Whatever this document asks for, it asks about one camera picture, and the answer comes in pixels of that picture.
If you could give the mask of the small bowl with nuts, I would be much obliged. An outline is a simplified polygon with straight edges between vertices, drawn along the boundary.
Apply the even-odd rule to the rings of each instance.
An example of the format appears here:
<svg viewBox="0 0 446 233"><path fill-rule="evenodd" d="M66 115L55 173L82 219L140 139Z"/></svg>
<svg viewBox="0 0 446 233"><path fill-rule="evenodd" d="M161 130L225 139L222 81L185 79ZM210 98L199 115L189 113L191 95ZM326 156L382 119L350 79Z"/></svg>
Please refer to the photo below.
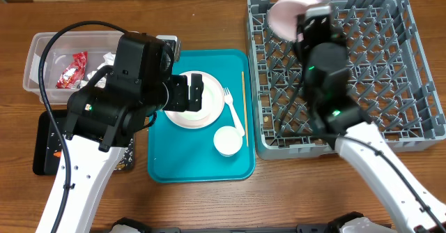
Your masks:
<svg viewBox="0 0 446 233"><path fill-rule="evenodd" d="M297 16L322 0L278 0L268 11L268 25L280 38L295 41Z"/></svg>

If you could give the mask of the white plastic cup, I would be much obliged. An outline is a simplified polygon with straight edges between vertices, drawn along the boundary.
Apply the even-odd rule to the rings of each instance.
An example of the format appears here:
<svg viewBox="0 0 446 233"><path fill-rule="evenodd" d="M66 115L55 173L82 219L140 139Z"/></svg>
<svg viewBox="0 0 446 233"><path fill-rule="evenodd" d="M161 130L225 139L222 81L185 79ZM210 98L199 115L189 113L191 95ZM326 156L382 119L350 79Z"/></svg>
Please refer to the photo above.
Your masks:
<svg viewBox="0 0 446 233"><path fill-rule="evenodd" d="M223 126L215 132L213 143L222 156L231 157L240 151L243 137L235 127Z"/></svg>

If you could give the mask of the white napkin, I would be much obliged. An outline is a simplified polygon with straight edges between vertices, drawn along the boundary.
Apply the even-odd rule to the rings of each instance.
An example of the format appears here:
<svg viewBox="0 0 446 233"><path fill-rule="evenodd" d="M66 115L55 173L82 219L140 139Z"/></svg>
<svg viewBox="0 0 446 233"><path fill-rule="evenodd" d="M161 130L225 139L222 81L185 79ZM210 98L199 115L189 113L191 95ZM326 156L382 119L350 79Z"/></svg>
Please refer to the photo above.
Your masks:
<svg viewBox="0 0 446 233"><path fill-rule="evenodd" d="M99 73L97 70L87 75L87 80L82 80L79 84L79 88L87 86L89 83L94 83L95 87L103 89L106 85L106 76L104 73Z"/></svg>
<svg viewBox="0 0 446 233"><path fill-rule="evenodd" d="M108 52L103 56L104 61L97 67L97 69L101 69L103 66L113 66L116 55Z"/></svg>

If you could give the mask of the red snack wrapper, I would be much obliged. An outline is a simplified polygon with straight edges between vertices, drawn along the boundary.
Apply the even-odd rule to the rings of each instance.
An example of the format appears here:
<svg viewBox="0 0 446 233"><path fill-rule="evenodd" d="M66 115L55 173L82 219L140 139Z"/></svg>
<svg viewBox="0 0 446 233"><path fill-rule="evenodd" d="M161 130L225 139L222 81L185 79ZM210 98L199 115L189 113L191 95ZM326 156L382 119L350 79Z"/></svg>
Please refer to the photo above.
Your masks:
<svg viewBox="0 0 446 233"><path fill-rule="evenodd" d="M76 53L72 58L72 63L62 72L56 83L57 89L76 89L84 78L88 52Z"/></svg>

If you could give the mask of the orange carrot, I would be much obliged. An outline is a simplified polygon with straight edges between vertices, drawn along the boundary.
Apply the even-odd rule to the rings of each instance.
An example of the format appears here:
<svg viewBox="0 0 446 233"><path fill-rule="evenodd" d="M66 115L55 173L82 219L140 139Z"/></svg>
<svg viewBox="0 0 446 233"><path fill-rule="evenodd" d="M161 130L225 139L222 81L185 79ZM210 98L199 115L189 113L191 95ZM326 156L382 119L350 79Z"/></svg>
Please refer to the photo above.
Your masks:
<svg viewBox="0 0 446 233"><path fill-rule="evenodd" d="M57 158L60 158L61 157L61 151L56 151L56 152L53 153L53 155L55 157L57 157Z"/></svg>

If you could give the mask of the pile of rice and nuts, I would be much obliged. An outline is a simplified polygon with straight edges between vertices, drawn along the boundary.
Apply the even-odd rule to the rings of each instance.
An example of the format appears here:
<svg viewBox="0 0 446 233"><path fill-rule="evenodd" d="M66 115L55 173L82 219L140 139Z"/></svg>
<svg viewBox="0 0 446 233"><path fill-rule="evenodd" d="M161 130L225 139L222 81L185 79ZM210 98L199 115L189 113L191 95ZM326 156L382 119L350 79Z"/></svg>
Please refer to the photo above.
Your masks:
<svg viewBox="0 0 446 233"><path fill-rule="evenodd" d="M45 152L45 165L44 172L48 175L56 174L57 167L59 166L60 158L53 155L54 152L61 151L61 145L59 139L56 138L54 133L50 133L47 139L47 146ZM134 137L130 140L128 148L125 150L122 159L115 167L115 171L128 171L134 166Z"/></svg>

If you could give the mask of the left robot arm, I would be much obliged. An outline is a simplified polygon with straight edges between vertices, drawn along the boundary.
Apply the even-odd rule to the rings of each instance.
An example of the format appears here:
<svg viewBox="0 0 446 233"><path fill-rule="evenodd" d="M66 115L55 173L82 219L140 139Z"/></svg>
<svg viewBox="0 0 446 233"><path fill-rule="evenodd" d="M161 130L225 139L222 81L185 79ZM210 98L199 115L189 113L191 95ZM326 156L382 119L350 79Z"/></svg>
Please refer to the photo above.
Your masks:
<svg viewBox="0 0 446 233"><path fill-rule="evenodd" d="M201 109L200 74L173 75L174 54L160 39L128 32L114 64L69 97L62 154L38 232L88 232L115 167L134 134L158 110Z"/></svg>

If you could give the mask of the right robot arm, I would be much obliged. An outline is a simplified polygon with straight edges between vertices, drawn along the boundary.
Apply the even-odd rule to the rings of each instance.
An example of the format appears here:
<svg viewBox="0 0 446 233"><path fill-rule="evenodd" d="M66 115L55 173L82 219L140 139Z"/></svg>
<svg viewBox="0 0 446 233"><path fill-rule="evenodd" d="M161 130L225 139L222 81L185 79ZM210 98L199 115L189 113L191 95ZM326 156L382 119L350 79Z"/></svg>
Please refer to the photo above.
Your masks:
<svg viewBox="0 0 446 233"><path fill-rule="evenodd" d="M399 232L444 232L445 204L391 150L378 126L347 94L346 39L330 14L297 17L295 51L313 135L325 140L364 179Z"/></svg>

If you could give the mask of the large white plate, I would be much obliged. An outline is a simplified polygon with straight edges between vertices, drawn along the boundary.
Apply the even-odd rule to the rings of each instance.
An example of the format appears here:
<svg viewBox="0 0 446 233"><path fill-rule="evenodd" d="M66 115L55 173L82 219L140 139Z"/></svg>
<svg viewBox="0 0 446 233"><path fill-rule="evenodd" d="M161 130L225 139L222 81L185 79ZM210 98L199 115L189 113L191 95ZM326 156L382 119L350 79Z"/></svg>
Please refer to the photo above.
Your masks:
<svg viewBox="0 0 446 233"><path fill-rule="evenodd" d="M208 116L204 119L198 120L198 121L190 121L190 120L184 119L178 115L178 112L165 111L164 113L169 118L169 120L172 121L177 126L180 126L182 128L198 129L198 128L204 128L204 127L210 125L211 123L216 121L217 118L220 116L220 114L222 113L222 110L224 109L224 91L223 91L223 88L222 88L222 85L220 84L220 82L215 77L213 77L212 75L210 75L208 73L205 73L202 71L197 71L197 70L192 70L192 71L187 71L187 72L181 73L180 75L190 76L192 73L198 73L198 74L203 73L203 74L207 75L210 80L213 81L214 86L215 86L214 95L215 95L215 100L217 101L217 103L215 105L215 107L216 107L215 111L210 116Z"/></svg>

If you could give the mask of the white plastic fork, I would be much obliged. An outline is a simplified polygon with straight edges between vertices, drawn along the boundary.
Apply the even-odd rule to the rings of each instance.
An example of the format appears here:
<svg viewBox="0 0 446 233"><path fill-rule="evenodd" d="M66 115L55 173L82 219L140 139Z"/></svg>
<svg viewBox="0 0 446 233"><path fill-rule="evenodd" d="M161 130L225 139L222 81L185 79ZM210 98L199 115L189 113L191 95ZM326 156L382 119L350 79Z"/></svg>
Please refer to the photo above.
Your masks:
<svg viewBox="0 0 446 233"><path fill-rule="evenodd" d="M234 122L234 126L241 137L245 136L245 130L243 128L243 125L241 124L241 121L239 119L239 116L235 110L235 107L233 106L233 97L231 95L231 92L227 87L224 88L224 102L228 105L231 116Z"/></svg>

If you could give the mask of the teal plastic tray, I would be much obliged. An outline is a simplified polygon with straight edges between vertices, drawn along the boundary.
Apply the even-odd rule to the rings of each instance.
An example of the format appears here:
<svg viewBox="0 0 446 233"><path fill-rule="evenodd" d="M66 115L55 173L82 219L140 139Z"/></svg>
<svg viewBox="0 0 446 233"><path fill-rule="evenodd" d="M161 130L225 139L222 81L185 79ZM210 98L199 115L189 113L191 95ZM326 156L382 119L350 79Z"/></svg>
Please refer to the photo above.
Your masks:
<svg viewBox="0 0 446 233"><path fill-rule="evenodd" d="M202 71L215 77L233 96L235 110L245 127L241 72L245 73L249 148L246 139L238 153L222 156L214 146L215 132L233 125L228 107L216 121L204 128L177 126L164 112L158 112L148 130L148 173L160 183L231 181L248 178L256 166L252 91L249 63L240 50L189 50L182 52L173 73Z"/></svg>

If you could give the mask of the wooden chopstick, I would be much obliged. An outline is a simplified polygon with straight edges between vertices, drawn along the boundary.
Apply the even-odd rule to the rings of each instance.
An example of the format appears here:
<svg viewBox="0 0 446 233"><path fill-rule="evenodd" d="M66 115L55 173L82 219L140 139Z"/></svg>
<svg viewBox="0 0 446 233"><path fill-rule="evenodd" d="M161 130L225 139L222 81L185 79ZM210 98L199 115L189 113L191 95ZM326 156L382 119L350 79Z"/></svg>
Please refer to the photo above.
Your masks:
<svg viewBox="0 0 446 233"><path fill-rule="evenodd" d="M246 88L245 88L245 73L241 72L242 79L242 91L243 91L243 107L244 107L244 119L245 119L245 139L246 145L249 148L249 131L248 131L248 120L247 120L247 99L246 99Z"/></svg>

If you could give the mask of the grey dish rack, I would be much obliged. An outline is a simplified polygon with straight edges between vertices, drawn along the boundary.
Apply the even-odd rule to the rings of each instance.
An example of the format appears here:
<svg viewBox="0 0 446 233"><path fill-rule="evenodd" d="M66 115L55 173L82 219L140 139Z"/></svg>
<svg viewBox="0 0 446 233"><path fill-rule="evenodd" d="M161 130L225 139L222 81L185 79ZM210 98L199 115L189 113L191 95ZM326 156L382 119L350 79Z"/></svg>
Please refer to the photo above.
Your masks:
<svg viewBox="0 0 446 233"><path fill-rule="evenodd" d="M330 147L310 137L305 103L293 98L301 67L268 26L278 0L247 0L247 51L256 152L264 160L315 158ZM323 0L348 44L348 92L396 152L445 138L445 114L409 0Z"/></svg>

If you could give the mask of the clear plastic bin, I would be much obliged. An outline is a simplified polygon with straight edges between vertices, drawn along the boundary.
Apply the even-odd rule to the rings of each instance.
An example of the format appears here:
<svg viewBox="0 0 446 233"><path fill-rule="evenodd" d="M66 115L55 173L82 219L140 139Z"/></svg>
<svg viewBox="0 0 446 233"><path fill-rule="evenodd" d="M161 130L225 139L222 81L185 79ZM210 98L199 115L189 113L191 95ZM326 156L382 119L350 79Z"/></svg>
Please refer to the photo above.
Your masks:
<svg viewBox="0 0 446 233"><path fill-rule="evenodd" d="M40 95L38 87L38 65L40 57L53 32L37 33L29 48L23 76L25 91ZM105 60L103 56L109 52L115 53L120 37L120 31L69 31L63 34L53 44L45 60L44 82L47 97L52 105L65 105L76 89L57 89L56 83L62 72L73 62L73 55L87 52L88 59L85 73L97 69Z"/></svg>

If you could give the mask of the black plastic tray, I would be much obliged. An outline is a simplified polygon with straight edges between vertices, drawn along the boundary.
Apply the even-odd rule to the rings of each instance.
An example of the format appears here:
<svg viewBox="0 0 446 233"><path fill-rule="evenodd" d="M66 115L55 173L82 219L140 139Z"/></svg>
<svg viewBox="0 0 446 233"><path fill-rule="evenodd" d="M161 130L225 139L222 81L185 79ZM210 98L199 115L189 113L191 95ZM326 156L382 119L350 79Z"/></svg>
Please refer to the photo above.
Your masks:
<svg viewBox="0 0 446 233"><path fill-rule="evenodd" d="M33 157L33 172L36 175L48 175L44 172L44 165L45 165L45 152L47 146L47 139L50 133L54 133L56 138L59 139L59 137L55 133L54 126L51 124L51 121L49 120L47 112L44 111L40 115L38 120L36 146Z"/></svg>

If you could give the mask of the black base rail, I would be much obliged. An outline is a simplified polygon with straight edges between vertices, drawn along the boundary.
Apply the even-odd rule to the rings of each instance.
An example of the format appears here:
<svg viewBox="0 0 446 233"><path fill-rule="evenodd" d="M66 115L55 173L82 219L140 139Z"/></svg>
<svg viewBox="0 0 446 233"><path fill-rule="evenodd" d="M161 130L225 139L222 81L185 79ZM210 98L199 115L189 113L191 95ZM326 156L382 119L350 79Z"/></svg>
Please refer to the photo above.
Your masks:
<svg viewBox="0 0 446 233"><path fill-rule="evenodd" d="M248 227L248 228L210 228L180 229L178 227L149 227L141 222L122 218L113 224L109 233L329 233L329 232L395 232L390 225L379 225L371 222L361 213L353 213L336 218L323 224L299 224L295 227Z"/></svg>

